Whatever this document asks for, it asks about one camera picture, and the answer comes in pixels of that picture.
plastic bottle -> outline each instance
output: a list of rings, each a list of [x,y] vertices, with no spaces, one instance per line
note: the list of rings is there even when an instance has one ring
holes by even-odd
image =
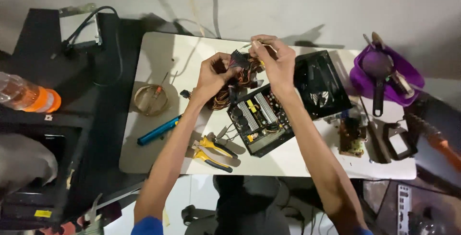
[[[0,72],[0,103],[14,110],[51,113],[61,106],[61,97],[52,89]]]

hand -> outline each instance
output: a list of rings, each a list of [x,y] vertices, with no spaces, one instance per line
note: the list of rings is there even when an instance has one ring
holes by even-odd
[[[242,69],[241,67],[229,68],[230,56],[230,54],[218,52],[209,59],[202,61],[199,81],[197,82],[197,87],[192,92],[191,101],[199,101],[201,104],[205,104],[211,97],[218,93],[230,78]],[[217,74],[214,71],[212,64],[218,60],[222,60],[226,67],[227,71],[225,73]]]
[[[258,39],[262,39],[263,43],[268,45],[263,45]],[[249,53],[264,62],[274,94],[280,99],[282,94],[293,91],[296,52],[276,36],[256,35],[251,37],[251,40]]]

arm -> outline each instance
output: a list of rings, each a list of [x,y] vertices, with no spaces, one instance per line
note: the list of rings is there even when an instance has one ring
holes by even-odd
[[[192,93],[186,111],[158,155],[150,175],[144,182],[136,200],[135,223],[146,216],[162,219],[166,198],[179,177],[189,139],[200,110],[222,88],[227,80],[240,70],[238,67],[233,67],[226,73],[216,74],[212,69],[212,63],[219,59],[222,59],[227,67],[230,55],[219,52],[202,62],[199,81]]]
[[[275,58],[257,39],[263,39],[277,52]],[[293,74],[296,53],[275,36],[252,37],[250,54],[266,66],[271,89],[282,103],[295,132],[304,162],[319,192],[325,212],[340,234],[354,228],[367,228],[358,196],[346,172],[317,131],[302,101],[295,92]]]

wire bundle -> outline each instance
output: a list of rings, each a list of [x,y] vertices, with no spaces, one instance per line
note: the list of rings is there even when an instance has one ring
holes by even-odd
[[[237,89],[250,87],[252,82],[251,74],[257,72],[258,68],[261,66],[261,62],[256,58],[249,58],[248,61],[250,62],[249,69],[243,69],[240,71],[235,78],[229,80],[227,85],[224,85],[223,88],[207,103],[210,109],[221,110],[229,106],[231,102],[229,98],[230,85],[237,87]],[[224,68],[224,72],[222,72],[222,67],[224,65],[221,66],[219,62],[222,64],[222,61],[215,61],[213,63],[213,68],[216,73],[224,73],[226,69]]]

blue soldering iron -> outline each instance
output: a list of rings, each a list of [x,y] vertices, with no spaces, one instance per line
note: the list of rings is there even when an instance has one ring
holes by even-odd
[[[156,129],[148,132],[146,135],[142,136],[141,138],[138,138],[138,145],[144,146],[148,144],[149,142],[153,141],[154,139],[159,138],[165,132],[173,129],[177,125],[177,122],[181,118],[181,116],[182,114],[178,115],[177,117],[167,121],[166,123],[162,124]]]

